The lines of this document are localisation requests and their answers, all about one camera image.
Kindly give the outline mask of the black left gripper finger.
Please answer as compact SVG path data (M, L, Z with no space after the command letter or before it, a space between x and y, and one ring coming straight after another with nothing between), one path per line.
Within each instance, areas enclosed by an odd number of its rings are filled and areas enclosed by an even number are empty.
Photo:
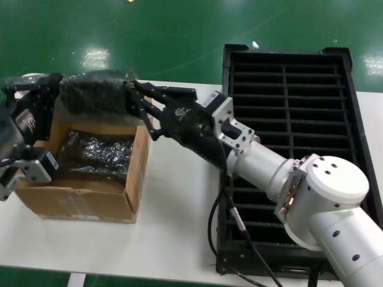
M44 82L44 77L12 77L6 78L1 85L1 91L7 101L21 99L27 92L36 89L37 85Z
M50 137L54 104L60 92L60 82L62 79L62 74L53 73L37 81L37 102L34 112L36 121L34 131L35 141L47 141Z

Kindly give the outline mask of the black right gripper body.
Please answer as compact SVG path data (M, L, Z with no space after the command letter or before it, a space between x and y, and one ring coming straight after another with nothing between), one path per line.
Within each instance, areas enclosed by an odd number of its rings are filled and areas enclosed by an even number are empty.
M224 168L222 146L214 135L212 117L194 100L173 100L159 115L162 133L181 146Z

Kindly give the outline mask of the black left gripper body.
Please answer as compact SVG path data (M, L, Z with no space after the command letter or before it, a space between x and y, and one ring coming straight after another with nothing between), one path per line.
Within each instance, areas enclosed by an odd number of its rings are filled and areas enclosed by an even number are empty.
M34 131L36 91L26 93L16 101L1 103L1 161L16 160L35 144Z

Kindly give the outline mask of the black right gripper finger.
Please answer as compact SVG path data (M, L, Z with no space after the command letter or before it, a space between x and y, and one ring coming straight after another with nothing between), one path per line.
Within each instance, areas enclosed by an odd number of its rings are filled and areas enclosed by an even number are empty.
M133 86L137 92L162 104L168 104L175 100L197 101L197 93L193 88L155 86L149 82L140 83L137 80L133 81Z
M149 135L153 141L158 140L163 135L162 129L155 129L150 116L159 119L162 111L151 102L144 99L144 96L134 89L128 90L130 99L128 103L128 112L131 115L139 117L145 124Z

